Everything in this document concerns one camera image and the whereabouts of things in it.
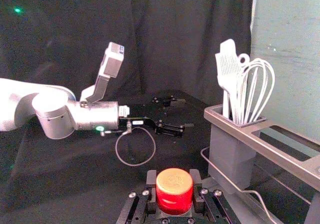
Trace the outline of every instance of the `black backdrop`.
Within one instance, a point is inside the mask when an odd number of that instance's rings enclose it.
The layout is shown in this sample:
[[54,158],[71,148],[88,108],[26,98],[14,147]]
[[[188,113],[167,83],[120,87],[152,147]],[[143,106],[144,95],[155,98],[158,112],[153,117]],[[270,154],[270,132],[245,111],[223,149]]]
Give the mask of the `black backdrop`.
[[[250,52],[251,1],[1,0],[0,77],[62,85],[79,99],[81,90],[95,81],[104,50],[113,41],[125,46],[125,58],[105,100],[171,89],[218,104],[222,91],[214,55],[228,38],[235,40],[238,53]],[[21,13],[14,11],[16,6]],[[148,169],[175,165],[201,167],[205,173],[199,155],[210,138],[205,106],[173,114],[175,122],[181,118],[195,128],[180,140],[155,137],[161,148],[139,169],[116,159],[115,137],[101,143],[92,133],[74,133],[54,141],[34,122],[20,145],[23,130],[0,133],[5,165],[14,162],[19,149],[11,177],[0,189],[4,222],[114,223],[126,189],[143,187]],[[52,170],[39,172],[51,165]]]
[[228,38],[250,52],[251,1],[3,0],[0,76],[64,85],[79,97],[114,41],[125,60],[106,99],[175,89],[218,103],[214,55]]

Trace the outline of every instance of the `screw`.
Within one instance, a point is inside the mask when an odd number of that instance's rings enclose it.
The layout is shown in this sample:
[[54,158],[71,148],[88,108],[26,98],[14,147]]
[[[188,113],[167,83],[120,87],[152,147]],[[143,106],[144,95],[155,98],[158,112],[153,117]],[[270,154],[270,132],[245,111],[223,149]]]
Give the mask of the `screw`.
[[135,198],[136,195],[137,195],[136,192],[130,192],[130,193],[129,193],[129,197],[130,197],[130,198]]
[[194,224],[194,223],[196,223],[196,221],[193,218],[188,218],[187,223]]
[[222,191],[220,191],[220,190],[215,190],[214,195],[219,197],[219,196],[222,195]]
[[142,195],[144,195],[144,196],[148,196],[149,194],[150,194],[149,190],[144,190],[142,192]]
[[208,194],[209,190],[207,188],[202,188],[201,193],[202,194]]
[[161,224],[169,224],[169,219],[168,218],[163,218],[161,220]]

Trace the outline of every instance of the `green led light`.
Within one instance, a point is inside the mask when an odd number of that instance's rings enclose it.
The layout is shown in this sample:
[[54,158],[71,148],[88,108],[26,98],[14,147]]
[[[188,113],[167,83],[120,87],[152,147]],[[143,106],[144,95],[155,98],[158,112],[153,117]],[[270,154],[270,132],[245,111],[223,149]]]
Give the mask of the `green led light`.
[[97,126],[95,129],[99,132],[103,132],[105,130],[103,126]]

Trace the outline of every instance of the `wire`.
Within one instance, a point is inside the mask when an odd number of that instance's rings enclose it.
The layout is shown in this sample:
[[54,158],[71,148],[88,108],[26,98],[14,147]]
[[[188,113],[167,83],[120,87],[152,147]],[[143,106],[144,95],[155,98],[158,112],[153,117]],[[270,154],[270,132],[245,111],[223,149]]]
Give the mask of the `wire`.
[[273,219],[272,217],[270,216],[270,213],[261,197],[261,195],[255,191],[255,190],[241,190],[236,184],[233,183],[233,181],[231,181],[219,168],[217,168],[205,155],[204,155],[204,151],[207,150],[209,147],[206,147],[206,148],[203,148],[200,152],[201,156],[213,167],[215,168],[232,186],[234,186],[235,189],[237,189],[239,192],[241,193],[252,193],[252,194],[255,194],[258,198],[259,198],[259,201],[266,213],[266,215],[268,216],[268,218],[270,219],[270,221],[273,223],[273,224],[277,224]]
[[151,135],[151,133],[150,133],[147,129],[142,128],[142,127],[135,127],[135,128],[132,129],[132,131],[133,131],[134,129],[136,129],[136,128],[139,128],[139,129],[144,130],[144,131],[151,137],[151,140],[152,140],[152,142],[153,142],[153,153],[152,153],[152,155],[151,155],[147,160],[145,160],[145,161],[143,161],[143,162],[141,162],[141,163],[137,163],[137,164],[127,163],[126,161],[124,161],[124,160],[120,157],[120,155],[119,155],[119,153],[118,153],[118,143],[119,143],[119,140],[120,140],[123,136],[125,136],[125,135],[128,134],[127,132],[122,133],[122,134],[118,137],[118,139],[116,140],[116,142],[115,142],[115,154],[116,154],[116,156],[118,157],[118,159],[119,159],[123,164],[126,164],[127,166],[130,166],[130,167],[138,167],[138,166],[141,166],[141,165],[146,164],[147,162],[149,162],[149,161],[154,157],[154,155],[155,155],[155,153],[156,153],[156,148],[157,148],[157,147],[156,147],[155,139],[153,138],[153,136]]

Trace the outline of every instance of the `red container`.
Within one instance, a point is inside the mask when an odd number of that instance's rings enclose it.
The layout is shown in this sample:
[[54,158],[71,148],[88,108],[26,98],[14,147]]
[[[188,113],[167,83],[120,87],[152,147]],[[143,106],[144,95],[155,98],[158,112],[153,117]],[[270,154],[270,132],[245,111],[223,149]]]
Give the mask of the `red container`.
[[192,206],[193,181],[189,173],[178,168],[169,168],[156,178],[156,200],[163,212],[181,215]]

